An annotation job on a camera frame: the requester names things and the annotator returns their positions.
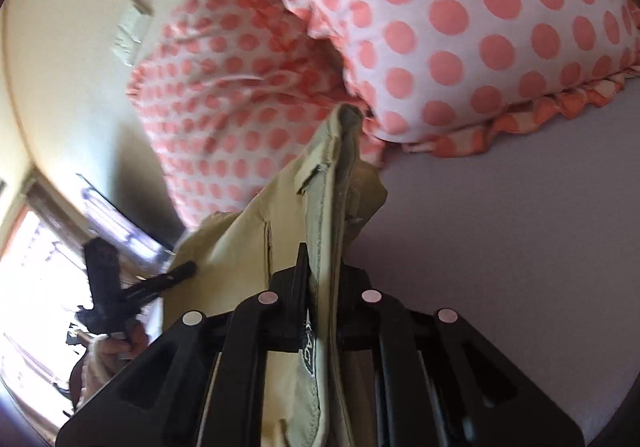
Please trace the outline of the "pink fuzzy sleeve forearm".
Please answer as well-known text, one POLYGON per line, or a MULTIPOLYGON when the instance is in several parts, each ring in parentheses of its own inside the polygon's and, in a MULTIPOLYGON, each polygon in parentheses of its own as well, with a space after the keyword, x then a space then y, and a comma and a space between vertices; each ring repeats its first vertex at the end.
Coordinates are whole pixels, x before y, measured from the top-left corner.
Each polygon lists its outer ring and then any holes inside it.
POLYGON ((132 354, 132 345, 126 340, 99 335, 89 342, 84 355, 72 369, 68 388, 75 410, 99 392, 122 370, 125 358, 132 354))

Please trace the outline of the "left hand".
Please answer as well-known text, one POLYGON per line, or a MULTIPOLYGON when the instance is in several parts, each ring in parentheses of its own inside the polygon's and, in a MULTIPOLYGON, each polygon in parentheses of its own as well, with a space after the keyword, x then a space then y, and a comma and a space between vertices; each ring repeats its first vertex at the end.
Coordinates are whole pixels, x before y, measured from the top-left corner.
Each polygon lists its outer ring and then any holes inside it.
POLYGON ((107 337, 101 341, 94 342, 96 354, 105 363, 116 363, 119 360, 130 360, 139 356, 148 346, 149 337, 140 321, 135 321, 126 337, 116 339, 107 337))

